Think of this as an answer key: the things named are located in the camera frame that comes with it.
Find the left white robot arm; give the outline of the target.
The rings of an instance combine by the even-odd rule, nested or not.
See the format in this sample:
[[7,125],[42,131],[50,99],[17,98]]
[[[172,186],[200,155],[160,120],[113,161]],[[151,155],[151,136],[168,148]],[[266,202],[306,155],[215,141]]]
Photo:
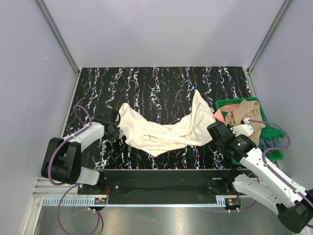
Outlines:
[[96,194],[105,190],[105,181],[100,172],[82,166],[82,153],[97,140],[111,142],[119,138],[120,114],[117,110],[105,109],[99,117],[88,116],[88,123],[73,134],[50,139],[41,168],[41,176],[53,185],[85,184]]

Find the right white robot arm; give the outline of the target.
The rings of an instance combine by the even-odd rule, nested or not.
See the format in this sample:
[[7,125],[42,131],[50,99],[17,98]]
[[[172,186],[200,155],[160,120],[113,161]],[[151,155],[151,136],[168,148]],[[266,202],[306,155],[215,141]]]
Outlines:
[[222,181],[224,192],[245,194],[274,212],[291,232],[299,234],[313,218],[313,191],[306,189],[276,167],[249,138],[254,129],[246,120],[235,127],[216,121],[207,130],[218,150],[234,159],[262,180],[233,171]]

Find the cream white t shirt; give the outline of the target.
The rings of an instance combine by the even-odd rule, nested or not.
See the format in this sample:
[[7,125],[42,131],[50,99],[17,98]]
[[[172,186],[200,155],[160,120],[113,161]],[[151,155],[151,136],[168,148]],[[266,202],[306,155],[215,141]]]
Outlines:
[[198,90],[193,96],[191,113],[176,124],[161,125],[147,121],[127,103],[122,104],[119,114],[120,137],[125,136],[126,144],[154,157],[186,146],[207,144],[212,141],[207,127],[216,121]]

